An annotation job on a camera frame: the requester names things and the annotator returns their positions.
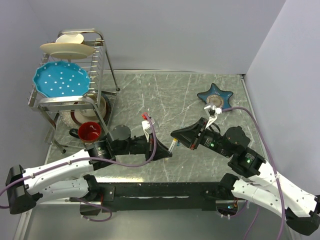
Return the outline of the metal dish rack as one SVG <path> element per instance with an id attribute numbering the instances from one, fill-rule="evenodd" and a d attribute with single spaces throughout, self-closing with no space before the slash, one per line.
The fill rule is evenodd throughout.
<path id="1" fill-rule="evenodd" d="M 68 148 L 84 145 L 70 135 L 70 129 L 97 122 L 103 133 L 108 132 L 120 88 L 115 83 L 115 91 L 105 89 L 104 68 L 112 74 L 114 69 L 105 37 L 95 28 L 61 30 L 55 42 L 40 49 L 43 56 L 32 80 L 28 106 L 49 123 L 45 142 L 64 154 Z"/>

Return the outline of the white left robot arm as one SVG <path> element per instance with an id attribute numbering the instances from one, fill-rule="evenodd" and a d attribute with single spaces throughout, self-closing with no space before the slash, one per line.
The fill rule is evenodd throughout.
<path id="1" fill-rule="evenodd" d="M 7 194 L 10 214 L 17 215 L 34 208 L 38 203 L 60 198 L 95 200 L 99 184 L 88 172 L 118 165 L 116 156 L 144 155 L 145 162 L 172 157 L 169 148 L 154 135 L 153 130 L 141 136 L 131 136 L 131 130 L 118 125 L 102 140 L 55 162 L 24 169 L 10 168 L 1 193 Z"/>

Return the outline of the blue star-shaped dish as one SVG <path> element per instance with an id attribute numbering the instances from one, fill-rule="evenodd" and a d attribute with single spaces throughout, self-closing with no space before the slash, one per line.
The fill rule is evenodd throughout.
<path id="1" fill-rule="evenodd" d="M 197 97 L 205 104 L 213 104 L 217 108 L 231 108 L 230 98 L 233 96 L 232 91 L 221 90 L 215 83 L 212 83 L 209 90 L 199 92 Z"/>

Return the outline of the large cream plate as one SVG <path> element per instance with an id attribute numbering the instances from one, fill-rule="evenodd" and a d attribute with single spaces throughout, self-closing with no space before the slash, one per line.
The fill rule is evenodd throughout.
<path id="1" fill-rule="evenodd" d="M 95 48 L 81 43 L 46 43 L 39 47 L 53 58 L 63 60 L 85 59 L 96 52 Z"/>

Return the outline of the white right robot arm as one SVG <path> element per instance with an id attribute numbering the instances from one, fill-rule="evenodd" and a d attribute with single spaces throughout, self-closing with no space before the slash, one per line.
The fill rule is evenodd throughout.
<path id="1" fill-rule="evenodd" d="M 248 200 L 283 217 L 294 231 L 309 236 L 320 226 L 320 197 L 289 181 L 264 157 L 249 148 L 250 139 L 240 126 L 230 127 L 224 135 L 206 128 L 207 120 L 174 130 L 171 136 L 185 147 L 202 145 L 226 158 L 235 174 L 226 173 L 219 182 L 219 195 Z"/>

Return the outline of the blue polka dot plate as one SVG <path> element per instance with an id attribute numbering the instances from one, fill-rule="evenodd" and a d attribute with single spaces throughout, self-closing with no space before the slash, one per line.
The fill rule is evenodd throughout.
<path id="1" fill-rule="evenodd" d="M 89 91 L 90 77 L 75 63 L 50 61 L 33 77 L 36 90 L 47 98 L 83 96 Z"/>

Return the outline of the small cream plate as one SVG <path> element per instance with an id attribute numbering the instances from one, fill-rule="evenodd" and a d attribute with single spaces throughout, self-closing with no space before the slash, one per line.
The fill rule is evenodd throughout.
<path id="1" fill-rule="evenodd" d="M 71 43 L 71 44 L 82 44 L 84 41 L 84 36 L 80 33 L 78 34 L 62 34 L 56 39 L 56 43 Z"/>

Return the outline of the white bowl brown rim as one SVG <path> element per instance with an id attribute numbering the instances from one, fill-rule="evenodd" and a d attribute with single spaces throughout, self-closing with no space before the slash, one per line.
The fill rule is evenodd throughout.
<path id="1" fill-rule="evenodd" d="M 107 124 L 110 117 L 110 101 L 105 95 L 101 96 L 98 110 L 103 117 L 105 124 Z M 86 122 L 100 122 L 93 109 L 71 111 L 70 116 L 75 124 L 79 126 Z"/>

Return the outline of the red mug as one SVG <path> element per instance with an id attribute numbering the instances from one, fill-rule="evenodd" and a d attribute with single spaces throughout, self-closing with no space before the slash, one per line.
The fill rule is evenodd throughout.
<path id="1" fill-rule="evenodd" d="M 69 135 L 80 139 L 86 146 L 97 142 L 102 134 L 102 128 L 97 122 L 88 121 L 83 123 L 78 129 L 69 130 Z"/>

